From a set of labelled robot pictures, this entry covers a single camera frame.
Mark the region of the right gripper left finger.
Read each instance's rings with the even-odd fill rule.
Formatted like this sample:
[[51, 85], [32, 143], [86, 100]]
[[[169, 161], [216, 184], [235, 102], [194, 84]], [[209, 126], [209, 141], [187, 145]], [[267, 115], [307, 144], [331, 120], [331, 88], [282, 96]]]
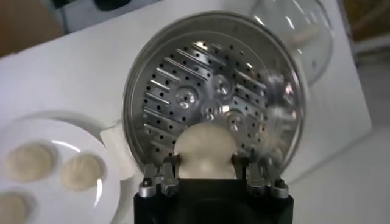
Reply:
[[141, 198], [151, 198], [161, 193], [165, 197], [174, 197], [179, 190], [179, 169], [180, 155], [168, 155], [159, 167], [146, 164], [138, 195]]

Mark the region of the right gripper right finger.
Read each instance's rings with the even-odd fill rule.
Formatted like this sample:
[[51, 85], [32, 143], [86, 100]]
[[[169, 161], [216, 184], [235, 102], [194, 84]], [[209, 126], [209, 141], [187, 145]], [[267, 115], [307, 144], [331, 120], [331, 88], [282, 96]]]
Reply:
[[278, 200], [289, 197], [289, 187], [280, 177], [277, 164], [271, 157], [255, 159], [233, 155], [231, 161], [237, 179], [246, 182], [250, 195], [262, 197], [269, 194]]

